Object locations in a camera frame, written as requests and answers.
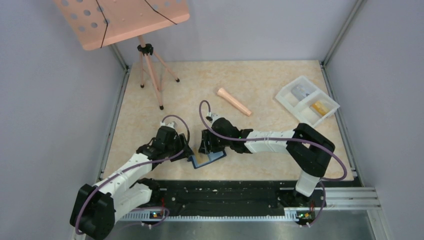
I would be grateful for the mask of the blue card holder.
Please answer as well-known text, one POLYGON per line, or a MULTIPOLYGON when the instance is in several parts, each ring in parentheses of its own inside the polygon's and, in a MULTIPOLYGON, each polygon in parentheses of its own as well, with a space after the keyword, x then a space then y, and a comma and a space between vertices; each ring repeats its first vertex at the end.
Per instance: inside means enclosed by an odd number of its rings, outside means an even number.
POLYGON ((226 156, 227 154, 224 150, 208 154, 195 152, 193 155, 188 157, 187 161, 192 164, 194 169, 199 169, 209 164, 212 164, 220 159, 223 159, 226 156))

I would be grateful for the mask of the gold credit card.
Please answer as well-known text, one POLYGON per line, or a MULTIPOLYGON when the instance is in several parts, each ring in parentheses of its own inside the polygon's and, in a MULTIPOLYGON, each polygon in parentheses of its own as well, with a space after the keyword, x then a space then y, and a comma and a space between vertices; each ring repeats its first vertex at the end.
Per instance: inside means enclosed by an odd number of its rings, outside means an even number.
POLYGON ((193 146, 193 152, 194 152, 194 157, 195 157, 195 162, 198 166, 200 165, 204 165, 209 161, 209 158, 206 154, 200 153, 199 152, 199 146, 198 145, 194 145, 193 146))
POLYGON ((328 112, 330 112, 327 106, 319 100, 313 103, 311 107, 321 116, 325 116, 328 112))

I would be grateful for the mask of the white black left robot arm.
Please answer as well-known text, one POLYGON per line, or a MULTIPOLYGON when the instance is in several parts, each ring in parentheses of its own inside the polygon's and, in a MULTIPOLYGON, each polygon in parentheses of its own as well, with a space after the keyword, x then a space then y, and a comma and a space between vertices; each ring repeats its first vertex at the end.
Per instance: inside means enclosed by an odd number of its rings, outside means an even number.
POLYGON ((104 240, 131 210, 144 204, 156 206, 161 194, 139 179, 165 161, 193 155, 190 139, 190 134, 178 133, 172 124, 162 125, 155 137, 109 177, 94 185, 84 184, 78 190, 69 220, 75 233, 104 240))

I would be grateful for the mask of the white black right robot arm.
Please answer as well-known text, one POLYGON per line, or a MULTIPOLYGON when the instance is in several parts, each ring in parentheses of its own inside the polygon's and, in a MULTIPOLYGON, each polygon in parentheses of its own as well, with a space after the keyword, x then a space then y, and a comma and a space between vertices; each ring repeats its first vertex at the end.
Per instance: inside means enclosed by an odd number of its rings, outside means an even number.
POLYGON ((306 123, 292 131, 257 131, 238 129, 224 117, 207 117, 212 125, 201 132, 200 154, 214 162, 226 156, 229 148, 238 154, 261 152, 289 154, 301 168, 293 192, 299 206, 307 206, 314 198, 313 191, 324 177, 335 145, 306 123))

